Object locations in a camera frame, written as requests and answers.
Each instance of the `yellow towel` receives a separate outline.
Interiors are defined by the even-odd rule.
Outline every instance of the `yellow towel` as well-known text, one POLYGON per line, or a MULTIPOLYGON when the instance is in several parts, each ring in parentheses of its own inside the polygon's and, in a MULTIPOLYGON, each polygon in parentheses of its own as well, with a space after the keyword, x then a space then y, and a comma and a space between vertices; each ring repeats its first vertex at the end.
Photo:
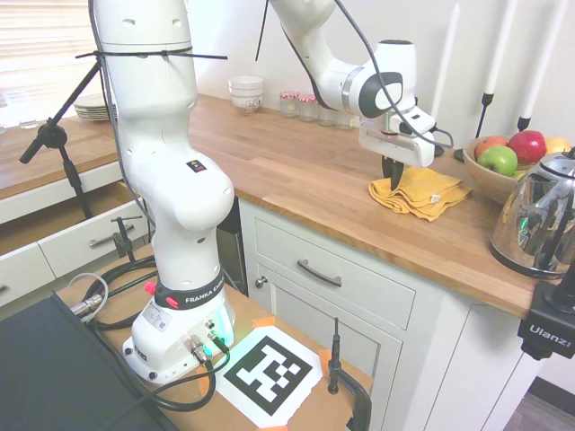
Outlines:
POLYGON ((394 191, 391 179, 383 179, 372 181, 369 193, 373 199, 397 214, 412 213, 432 222, 446 209, 467 198, 471 189, 461 180, 431 169, 409 168, 394 191))

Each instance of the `stacked plates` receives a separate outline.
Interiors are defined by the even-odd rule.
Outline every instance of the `stacked plates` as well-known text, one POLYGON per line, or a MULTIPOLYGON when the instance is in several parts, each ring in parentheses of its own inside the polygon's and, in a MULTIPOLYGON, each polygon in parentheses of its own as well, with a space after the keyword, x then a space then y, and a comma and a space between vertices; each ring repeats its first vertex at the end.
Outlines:
MULTIPOLYGON (((89 96, 78 97, 74 103, 74 109, 81 119, 91 121, 103 121, 108 119, 108 111, 101 94, 91 94, 89 96)), ((112 105, 114 117, 118 117, 116 105, 112 105)))

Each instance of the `cable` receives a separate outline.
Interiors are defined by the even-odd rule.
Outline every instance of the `cable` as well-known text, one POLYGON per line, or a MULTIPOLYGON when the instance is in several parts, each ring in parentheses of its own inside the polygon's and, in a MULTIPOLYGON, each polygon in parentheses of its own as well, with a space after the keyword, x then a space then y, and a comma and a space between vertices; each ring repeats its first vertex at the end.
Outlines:
MULTIPOLYGON (((96 26, 96 18, 94 13, 93 7, 94 0, 88 0, 88 13, 90 14, 90 24, 92 26, 92 33, 94 41, 96 42, 96 48, 99 51, 103 51, 102 49, 102 41, 100 40, 100 34, 98 33, 98 27, 96 26)), ((116 152, 118 153, 118 165, 119 171, 122 175, 122 179, 126 183, 126 187, 128 187, 128 191, 132 195, 132 198, 136 201, 136 205, 140 208, 140 211, 146 216, 147 220, 150 222, 152 226, 155 226, 154 219, 148 214, 148 212, 144 209, 144 206, 139 201, 139 198, 136 192, 132 189, 128 181, 128 176, 126 175, 126 170, 124 168, 124 162, 122 157, 122 150, 119 146, 119 135, 118 135, 118 125, 116 124, 116 120, 114 117, 114 113, 112 110, 112 97, 111 97, 111 83, 110 83, 110 75, 108 74, 108 67, 106 66, 106 58, 104 56, 98 57, 98 61, 100 62, 100 82, 102 84, 103 90, 103 98, 104 104, 106 105, 106 110, 108 111, 108 116, 110 117, 111 129, 114 135, 114 143, 116 144, 116 152)))
POLYGON ((205 373, 202 374, 195 374, 192 375, 190 377, 184 377, 178 380, 175 380, 174 382, 171 383, 167 383, 164 386, 154 390, 154 391, 149 391, 148 393, 146 393, 144 396, 142 396, 142 398, 134 401, 132 404, 130 404, 129 406, 127 406, 125 409, 123 409, 118 415, 116 415, 114 418, 112 418, 110 421, 108 421, 108 423, 100 428, 99 431, 107 431, 109 430, 111 427, 113 427, 114 425, 116 425, 122 418, 124 418, 130 411, 132 411, 133 409, 135 409, 136 407, 138 407, 141 404, 144 404, 148 401, 153 401, 156 405, 158 405, 159 407, 163 407, 165 409, 170 409, 169 407, 166 407, 163 405, 163 403, 158 402, 158 400, 164 400, 164 401, 168 401, 165 400, 163 398, 158 397, 158 394, 160 394, 163 391, 167 391, 168 389, 174 387, 174 386, 178 386, 180 384, 184 384, 184 383, 189 383, 189 382, 193 382, 195 380, 207 377, 209 379, 209 388, 208 388, 208 392, 206 393, 206 395, 204 395, 202 397, 201 400, 198 401, 194 401, 191 403, 176 403, 175 401, 168 401, 169 403, 174 403, 176 405, 182 405, 182 406, 186 406, 185 409, 170 409, 172 411, 194 411, 197 409, 201 409, 202 407, 205 407, 206 404, 208 404, 208 402, 211 400, 212 396, 214 395, 215 389, 216 389, 216 377, 215 374, 222 370, 230 361, 231 355, 230 355, 230 351, 229 349, 226 347, 225 350, 226 353, 226 359, 224 360, 224 362, 219 365, 216 368, 213 368, 211 361, 207 361, 206 362, 206 368, 208 369, 205 373))
MULTIPOLYGON (((147 203, 145 199, 142 199, 142 202, 144 203, 144 208, 147 211, 147 203)), ((152 242, 152 227, 150 224, 150 221, 146 219, 147 222, 147 243, 151 243, 152 242)))
MULTIPOLYGON (((124 274, 127 274, 128 272, 135 271, 138 269, 143 269, 143 268, 155 268, 154 256, 148 256, 146 258, 136 260, 135 262, 123 263, 123 264, 121 264, 115 268, 112 268, 112 269, 106 271, 104 274, 102 274, 102 278, 108 285, 111 285, 112 281, 114 281, 116 278, 121 277, 124 274)), ((103 287, 102 282, 100 280, 95 281, 88 288, 86 294, 84 295, 83 301, 85 301, 88 298, 91 298, 92 296, 94 296, 96 294, 101 294, 103 291, 103 288, 104 287, 103 287)))
POLYGON ((158 271, 152 271, 149 274, 146 274, 140 278, 136 278, 134 281, 130 281, 129 283, 125 284, 124 286, 118 287, 117 289, 112 290, 110 292, 110 297, 121 294, 122 292, 125 292, 128 289, 131 289, 132 287, 139 285, 143 281, 149 280, 150 278, 155 277, 157 275, 158 275, 158 271))
POLYGON ((78 274, 77 276, 75 276, 74 278, 72 278, 70 280, 70 282, 68 283, 68 286, 71 286, 78 278, 82 278, 82 277, 94 277, 96 278, 101 284, 102 287, 104 289, 104 297, 102 298, 102 302, 100 303, 100 305, 98 306, 98 308, 96 308, 96 310, 91 313, 88 314, 87 316, 84 316, 82 318, 82 322, 84 323, 88 323, 89 321, 91 321, 94 317, 96 317, 96 314, 98 314, 102 308, 104 308, 104 305, 106 304, 106 302, 108 301, 108 296, 110 293, 110 289, 108 287, 108 283, 106 283, 106 280, 104 280, 102 277, 100 277, 97 274, 93 274, 91 272, 84 272, 82 274, 78 274))
POLYGON ((224 277, 226 278, 227 282, 235 289, 237 290, 240 294, 243 294, 243 292, 238 288, 237 284, 234 282, 234 280, 230 277, 230 275, 227 273, 226 269, 224 267, 222 267, 222 272, 224 273, 224 277))
POLYGON ((450 145, 446 145, 446 144, 441 144, 438 141, 433 141, 427 137, 425 137, 424 135, 422 135, 420 132, 418 132, 415 128, 413 128, 413 126, 410 124, 410 122, 403 116, 402 112, 397 108, 397 105, 395 104, 395 102, 393 101, 391 95, 389 94, 389 92, 387 91, 387 88, 385 88, 385 82, 384 82, 384 78, 381 76, 381 72, 379 71, 379 66, 377 65, 377 60, 376 60, 376 56, 374 54, 373 49, 371 48, 371 46, 369 45, 369 42, 367 41, 366 36, 363 34, 363 32, 361 31, 361 29, 359 28, 358 24, 353 20, 353 18, 351 17, 351 15, 349 14, 348 10, 345 8, 345 6, 341 3, 341 0, 334 0, 334 2, 336 3, 336 5, 340 8, 341 12, 345 15, 345 17, 347 18, 349 24, 351 24, 351 27, 353 27, 353 30, 356 31, 356 33, 358 34, 359 38, 361 39, 361 41, 363 42, 364 46, 367 49, 367 53, 369 54, 369 57, 371 58, 371 62, 374 65, 374 69, 376 70, 376 75, 377 78, 379 79, 379 83, 381 84, 381 89, 384 91, 385 97, 387 98, 387 100, 389 101, 389 104, 392 106, 392 108, 394 109, 395 113, 397 114, 397 116, 403 121, 403 123, 407 124, 407 126, 411 129, 411 131, 413 132, 413 134, 415 136, 417 136, 419 139, 423 139, 425 142, 428 142, 430 144, 433 145, 437 145, 437 146, 443 146, 445 148, 453 148, 454 147, 454 141, 453 141, 453 137, 448 134, 445 133, 445 135, 447 135, 447 137, 449 137, 449 141, 450 141, 450 145))

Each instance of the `window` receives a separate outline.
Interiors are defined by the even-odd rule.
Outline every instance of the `window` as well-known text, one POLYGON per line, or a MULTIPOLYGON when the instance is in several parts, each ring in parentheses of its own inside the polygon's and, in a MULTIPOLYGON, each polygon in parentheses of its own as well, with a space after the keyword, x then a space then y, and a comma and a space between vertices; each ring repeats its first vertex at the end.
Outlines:
MULTIPOLYGON (((58 111, 95 61, 75 56, 94 50, 87 0, 0 0, 0 94, 29 92, 38 120, 58 111)), ((84 94, 99 91, 96 76, 84 94)), ((15 125, 16 115, 0 97, 0 121, 15 125)))

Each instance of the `black clamp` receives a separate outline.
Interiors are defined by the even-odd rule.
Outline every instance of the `black clamp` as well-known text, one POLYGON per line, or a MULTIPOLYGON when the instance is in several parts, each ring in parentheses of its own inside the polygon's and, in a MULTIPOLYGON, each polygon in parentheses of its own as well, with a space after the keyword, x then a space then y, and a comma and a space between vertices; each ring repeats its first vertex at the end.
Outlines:
POLYGON ((348 422, 351 431, 368 431, 371 421, 371 399, 366 389, 359 382, 341 368, 340 361, 340 334, 338 333, 339 319, 335 318, 335 333, 332 342, 332 359, 328 362, 330 384, 327 390, 335 395, 339 391, 338 382, 341 382, 353 395, 353 416, 348 422))
POLYGON ((541 360, 553 353, 571 359, 575 355, 575 265, 556 286, 546 281, 535 285, 531 309, 519 325, 521 349, 541 360))
POLYGON ((111 235, 111 238, 112 238, 112 240, 114 240, 114 244, 116 245, 116 250, 118 251, 118 254, 121 258, 128 255, 130 262, 136 261, 136 258, 134 257, 134 244, 132 243, 132 240, 130 240, 128 237, 128 231, 126 230, 126 226, 124 225, 124 221, 136 220, 138 218, 142 218, 142 216, 138 215, 135 217, 124 217, 124 218, 117 217, 117 218, 111 219, 112 223, 118 224, 118 229, 119 229, 119 233, 114 232, 111 235))

